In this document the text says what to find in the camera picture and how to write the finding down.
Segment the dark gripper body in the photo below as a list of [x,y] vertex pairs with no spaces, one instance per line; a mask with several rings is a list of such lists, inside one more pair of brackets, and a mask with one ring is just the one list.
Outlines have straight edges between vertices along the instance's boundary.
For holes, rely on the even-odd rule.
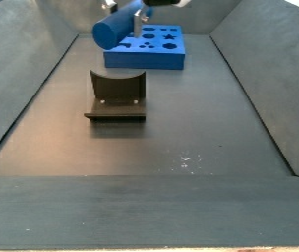
[[190,3],[191,0],[141,0],[141,1],[149,7],[172,5],[181,8],[184,5]]

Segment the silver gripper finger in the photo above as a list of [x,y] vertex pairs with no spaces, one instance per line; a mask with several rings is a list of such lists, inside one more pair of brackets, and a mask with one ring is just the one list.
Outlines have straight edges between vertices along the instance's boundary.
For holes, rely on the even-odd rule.
[[117,10],[117,4],[113,0],[101,0],[101,7],[108,14]]

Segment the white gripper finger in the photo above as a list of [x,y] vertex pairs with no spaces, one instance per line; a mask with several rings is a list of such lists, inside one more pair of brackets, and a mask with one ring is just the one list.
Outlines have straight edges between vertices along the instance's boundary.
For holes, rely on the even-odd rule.
[[141,25],[148,21],[147,15],[148,7],[143,6],[137,9],[133,14],[133,36],[140,37],[141,35]]

